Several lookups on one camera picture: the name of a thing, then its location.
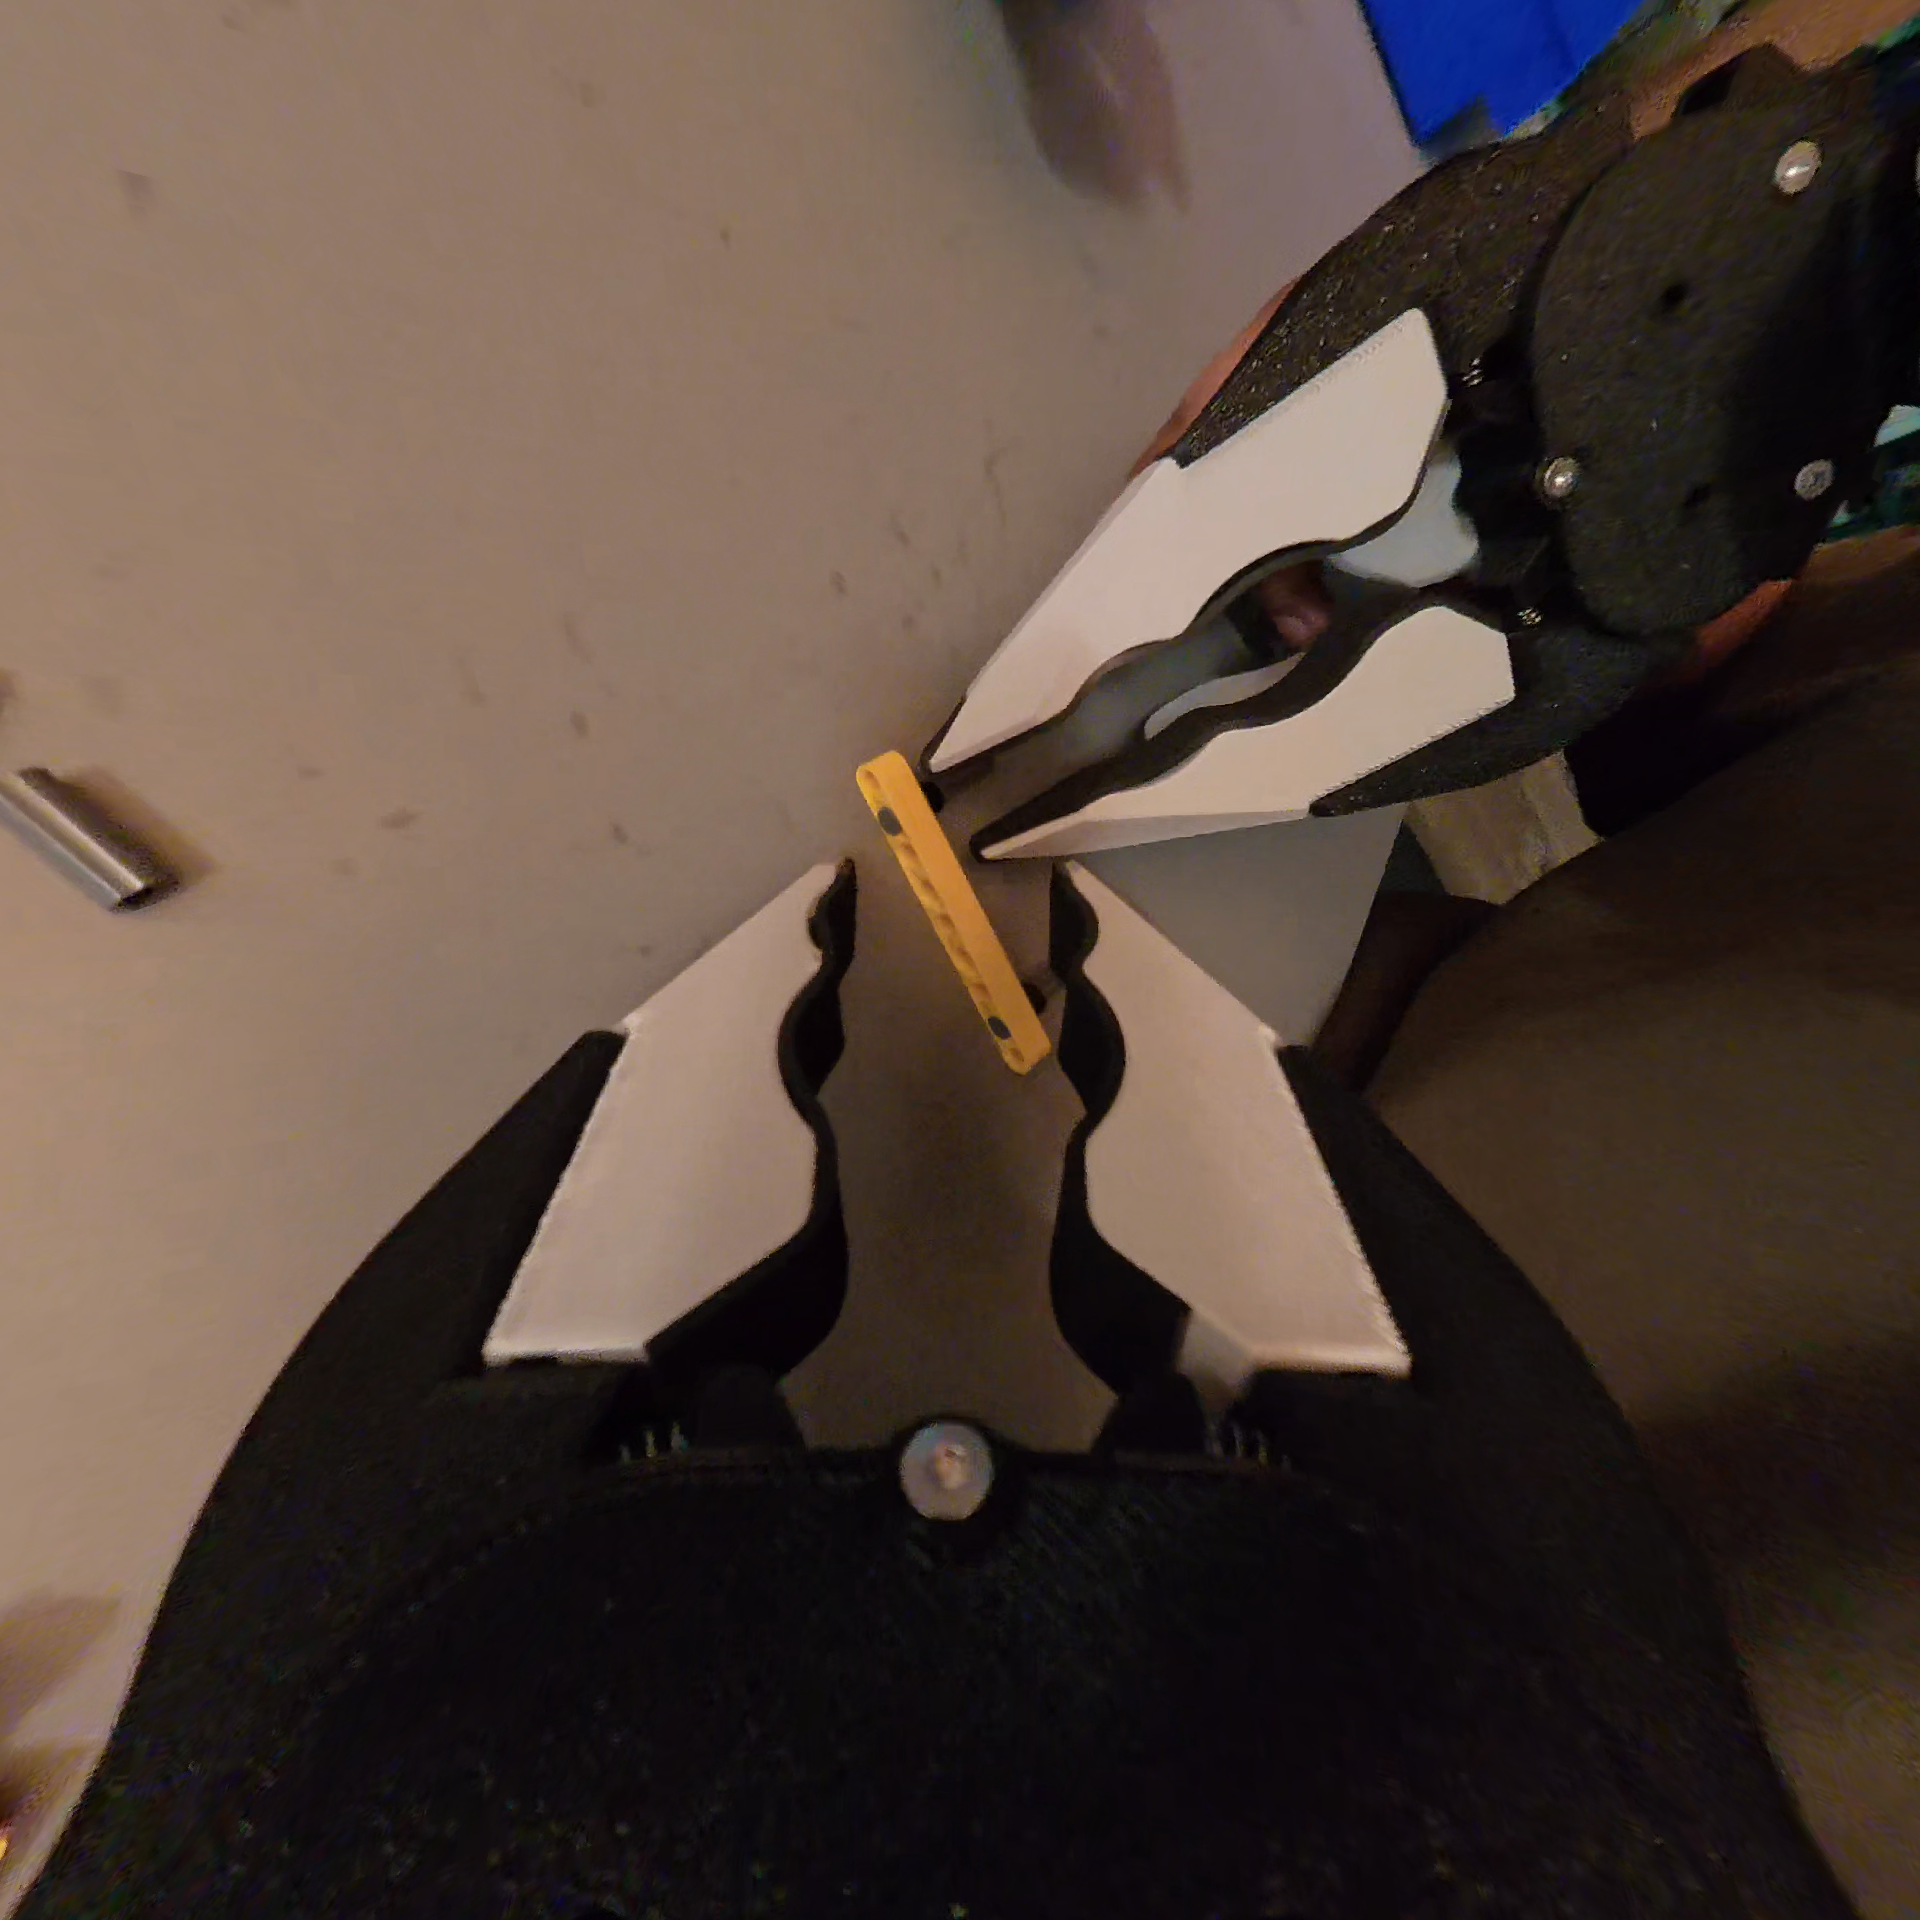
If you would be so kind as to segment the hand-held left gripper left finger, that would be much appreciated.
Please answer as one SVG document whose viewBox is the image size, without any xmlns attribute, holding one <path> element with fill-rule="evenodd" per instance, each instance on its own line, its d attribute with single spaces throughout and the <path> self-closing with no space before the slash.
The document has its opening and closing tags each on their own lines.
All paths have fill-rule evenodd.
<svg viewBox="0 0 1920 1920">
<path fill-rule="evenodd" d="M 617 1026 L 489 1368 L 795 1369 L 825 1341 L 849 1291 L 822 1091 L 854 919 L 853 861 L 815 865 Z"/>
</svg>

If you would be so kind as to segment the yellow thin beam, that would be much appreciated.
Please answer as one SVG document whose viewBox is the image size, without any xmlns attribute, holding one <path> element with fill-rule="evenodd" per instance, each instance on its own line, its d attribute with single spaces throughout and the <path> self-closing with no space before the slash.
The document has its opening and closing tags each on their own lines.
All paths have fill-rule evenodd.
<svg viewBox="0 0 1920 1920">
<path fill-rule="evenodd" d="M 874 817 L 891 805 L 902 821 L 901 836 L 883 836 L 1003 1064 L 1016 1075 L 1040 1067 L 1053 1052 L 1044 1019 L 913 764 L 891 750 L 863 761 L 854 782 Z"/>
</svg>

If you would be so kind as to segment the blue plastic bin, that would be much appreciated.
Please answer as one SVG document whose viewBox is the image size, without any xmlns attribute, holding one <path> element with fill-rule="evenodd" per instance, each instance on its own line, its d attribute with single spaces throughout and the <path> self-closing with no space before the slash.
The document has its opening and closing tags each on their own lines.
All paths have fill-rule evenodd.
<svg viewBox="0 0 1920 1920">
<path fill-rule="evenodd" d="M 1556 102 L 1645 2 L 1360 2 L 1413 142 L 1485 113 L 1509 133 Z"/>
</svg>

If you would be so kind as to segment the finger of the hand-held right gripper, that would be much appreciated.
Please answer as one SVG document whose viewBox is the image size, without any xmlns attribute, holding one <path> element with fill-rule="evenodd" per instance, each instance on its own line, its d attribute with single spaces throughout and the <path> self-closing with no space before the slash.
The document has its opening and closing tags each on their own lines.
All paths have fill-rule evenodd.
<svg viewBox="0 0 1920 1920">
<path fill-rule="evenodd" d="M 980 828 L 973 854 L 1085 856 L 1292 823 L 1509 706 L 1504 629 L 1440 597 L 1327 637 L 1260 692 L 1186 710 Z"/>
<path fill-rule="evenodd" d="M 1404 588 L 1466 571 L 1479 538 L 1454 498 L 1448 406 L 1414 305 L 1223 444 L 1153 460 L 977 672 L 925 769 L 949 776 L 1043 732 L 1119 661 L 1189 633 L 1276 563 L 1336 558 Z"/>
</svg>

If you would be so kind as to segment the dark grey sleeve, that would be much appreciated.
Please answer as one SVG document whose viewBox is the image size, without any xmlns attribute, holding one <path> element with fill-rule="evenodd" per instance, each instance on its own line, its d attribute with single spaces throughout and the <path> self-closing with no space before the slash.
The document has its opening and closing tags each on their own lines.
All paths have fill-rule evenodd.
<svg viewBox="0 0 1920 1920">
<path fill-rule="evenodd" d="M 83 786 L 28 766 L 2 773 L 2 823 L 84 900 L 130 914 L 181 887 L 163 852 L 126 828 Z"/>
</svg>

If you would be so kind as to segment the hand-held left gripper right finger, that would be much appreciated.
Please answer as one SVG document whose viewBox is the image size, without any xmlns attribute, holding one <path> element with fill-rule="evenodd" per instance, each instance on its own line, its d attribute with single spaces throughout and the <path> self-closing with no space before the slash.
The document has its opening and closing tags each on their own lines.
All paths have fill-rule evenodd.
<svg viewBox="0 0 1920 1920">
<path fill-rule="evenodd" d="M 1119 1393 L 1186 1379 L 1211 1411 L 1262 1373 L 1407 1379 L 1413 1353 L 1284 1062 L 1284 1039 L 1081 861 L 1054 872 L 1061 1042 L 1085 1124 L 1057 1261 L 1070 1346 Z"/>
</svg>

